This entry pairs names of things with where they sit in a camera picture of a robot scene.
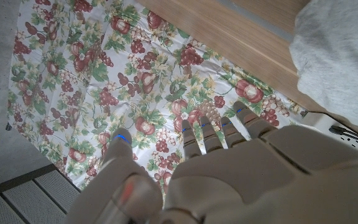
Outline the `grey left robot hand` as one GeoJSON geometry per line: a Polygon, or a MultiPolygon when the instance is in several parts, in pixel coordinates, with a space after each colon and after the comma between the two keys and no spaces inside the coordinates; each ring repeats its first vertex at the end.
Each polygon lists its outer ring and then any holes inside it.
{"type": "Polygon", "coordinates": [[[79,194],[66,223],[358,223],[358,151],[302,126],[268,124],[234,103],[246,140],[228,118],[221,144],[201,118],[206,152],[188,121],[185,160],[162,192],[132,158],[119,128],[99,174],[79,194]]]}

